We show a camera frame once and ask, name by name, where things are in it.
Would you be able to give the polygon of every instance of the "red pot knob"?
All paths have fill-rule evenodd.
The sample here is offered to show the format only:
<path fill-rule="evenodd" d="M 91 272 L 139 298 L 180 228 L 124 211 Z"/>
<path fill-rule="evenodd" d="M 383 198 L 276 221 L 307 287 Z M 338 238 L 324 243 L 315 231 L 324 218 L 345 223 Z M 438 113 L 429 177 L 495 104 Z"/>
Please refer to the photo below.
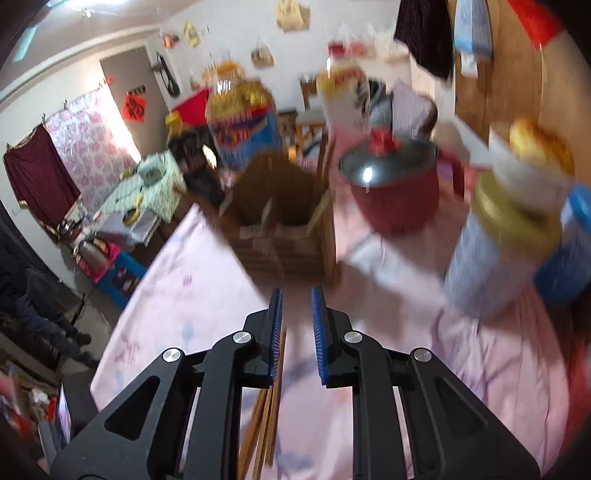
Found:
<path fill-rule="evenodd" d="M 374 128 L 371 131 L 371 143 L 369 152 L 375 157 L 387 157 L 402 146 L 400 140 L 392 137 L 392 132 L 387 128 Z"/>

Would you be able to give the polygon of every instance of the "yellow bottle cap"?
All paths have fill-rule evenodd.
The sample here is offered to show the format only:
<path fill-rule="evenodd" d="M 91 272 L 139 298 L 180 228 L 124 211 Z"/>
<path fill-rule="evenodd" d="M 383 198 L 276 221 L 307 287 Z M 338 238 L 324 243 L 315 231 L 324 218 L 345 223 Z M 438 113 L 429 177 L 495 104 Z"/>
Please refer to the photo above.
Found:
<path fill-rule="evenodd" d="M 516 207 L 492 172 L 478 178 L 472 211 L 501 248 L 530 258 L 548 257 L 562 237 L 559 215 L 533 216 Z"/>

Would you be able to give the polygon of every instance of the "pink bedsheet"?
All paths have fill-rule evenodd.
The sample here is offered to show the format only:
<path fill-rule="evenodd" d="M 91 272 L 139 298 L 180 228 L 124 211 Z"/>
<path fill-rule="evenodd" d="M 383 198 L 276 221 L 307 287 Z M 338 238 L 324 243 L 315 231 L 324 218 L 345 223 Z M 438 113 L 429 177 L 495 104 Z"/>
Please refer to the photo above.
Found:
<path fill-rule="evenodd" d="M 560 450 L 569 407 L 558 342 L 531 286 L 487 324 L 461 318 L 446 304 L 441 277 L 465 217 L 464 205 L 442 197 L 439 213 L 421 232 L 385 240 L 371 232 L 341 190 L 335 210 L 341 279 L 325 289 L 327 304 L 347 312 L 355 329 L 386 348 L 432 349 L 546 471 Z M 201 351 L 239 330 L 246 315 L 267 307 L 273 286 L 253 283 L 194 207 L 119 320 L 92 382 L 98 407 L 165 349 Z M 275 465 L 264 478 L 351 478 L 350 389 L 320 385 L 311 285 L 279 286 L 288 335 Z M 243 423 L 255 396 L 254 390 L 243 394 Z M 404 425 L 402 432 L 408 447 Z"/>

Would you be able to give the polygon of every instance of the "hanging cloth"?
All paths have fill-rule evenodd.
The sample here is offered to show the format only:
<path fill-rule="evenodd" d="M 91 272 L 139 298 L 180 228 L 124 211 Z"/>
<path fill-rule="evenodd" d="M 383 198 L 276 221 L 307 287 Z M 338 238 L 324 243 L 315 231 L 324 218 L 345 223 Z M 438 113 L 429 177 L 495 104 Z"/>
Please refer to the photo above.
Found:
<path fill-rule="evenodd" d="M 394 38 L 417 63 L 447 80 L 453 71 L 453 33 L 447 0 L 402 0 Z"/>
<path fill-rule="evenodd" d="M 491 19 L 486 0 L 458 0 L 454 42 L 462 57 L 462 75 L 478 78 L 477 60 L 492 60 Z"/>
<path fill-rule="evenodd" d="M 49 133 L 42 125 L 4 154 L 10 185 L 21 206 L 50 232 L 56 233 L 80 191 L 68 174 Z"/>

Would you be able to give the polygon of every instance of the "poster on wall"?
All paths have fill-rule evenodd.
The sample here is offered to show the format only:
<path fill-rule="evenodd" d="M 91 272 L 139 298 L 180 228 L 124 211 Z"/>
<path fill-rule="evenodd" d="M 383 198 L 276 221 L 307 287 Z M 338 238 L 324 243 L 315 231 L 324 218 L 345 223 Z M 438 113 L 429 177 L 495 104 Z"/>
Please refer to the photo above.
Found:
<path fill-rule="evenodd" d="M 300 5 L 297 0 L 278 0 L 275 14 L 277 26 L 284 32 L 310 28 L 310 9 Z"/>
<path fill-rule="evenodd" d="M 137 95 L 126 95 L 123 107 L 123 120 L 144 123 L 147 101 Z"/>
<path fill-rule="evenodd" d="M 183 37 L 191 48 L 197 47 L 201 43 L 201 39 L 197 34 L 197 30 L 190 21 L 186 21 L 183 27 Z"/>

